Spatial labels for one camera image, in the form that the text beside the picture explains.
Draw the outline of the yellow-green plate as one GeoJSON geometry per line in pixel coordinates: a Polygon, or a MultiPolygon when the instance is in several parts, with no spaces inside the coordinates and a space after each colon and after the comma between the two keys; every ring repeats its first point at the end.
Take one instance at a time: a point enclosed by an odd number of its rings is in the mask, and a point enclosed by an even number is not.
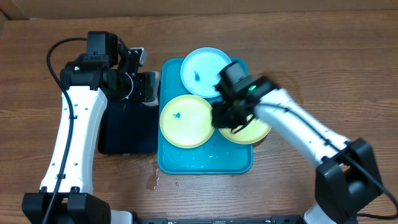
{"type": "Polygon", "coordinates": [[[190,149],[201,146],[213,135],[212,107],[196,95],[181,95],[170,100],[160,114],[163,137],[174,146],[190,149]]]}
{"type": "Polygon", "coordinates": [[[238,126],[236,129],[222,128],[219,129],[219,131],[226,139],[234,143],[254,144],[255,142],[265,138],[271,130],[271,126],[257,118],[252,119],[245,128],[240,130],[240,132],[233,133],[239,128],[241,128],[241,126],[238,126]]]}

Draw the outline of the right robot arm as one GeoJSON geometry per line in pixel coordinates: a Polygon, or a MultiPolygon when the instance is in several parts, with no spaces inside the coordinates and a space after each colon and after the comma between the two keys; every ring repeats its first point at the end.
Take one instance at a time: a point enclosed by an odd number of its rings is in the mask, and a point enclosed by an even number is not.
{"type": "Polygon", "coordinates": [[[212,104],[212,125],[236,134],[254,119],[275,129],[315,168],[316,205],[303,219],[345,223],[382,194],[381,176],[372,146],[335,133],[302,109],[267,77],[257,80],[233,61],[220,72],[215,90],[222,100],[212,104]]]}

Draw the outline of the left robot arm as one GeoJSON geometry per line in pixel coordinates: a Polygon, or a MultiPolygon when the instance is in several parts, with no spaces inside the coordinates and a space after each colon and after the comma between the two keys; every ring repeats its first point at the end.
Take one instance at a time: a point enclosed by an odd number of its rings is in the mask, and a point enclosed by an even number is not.
{"type": "Polygon", "coordinates": [[[108,102],[155,106],[159,76],[138,71],[143,47],[127,47],[106,31],[90,31],[84,41],[86,51],[53,74],[62,91],[58,134],[39,191],[24,195],[22,211],[31,223],[138,223],[135,212],[113,210],[93,195],[93,159],[108,102]]]}

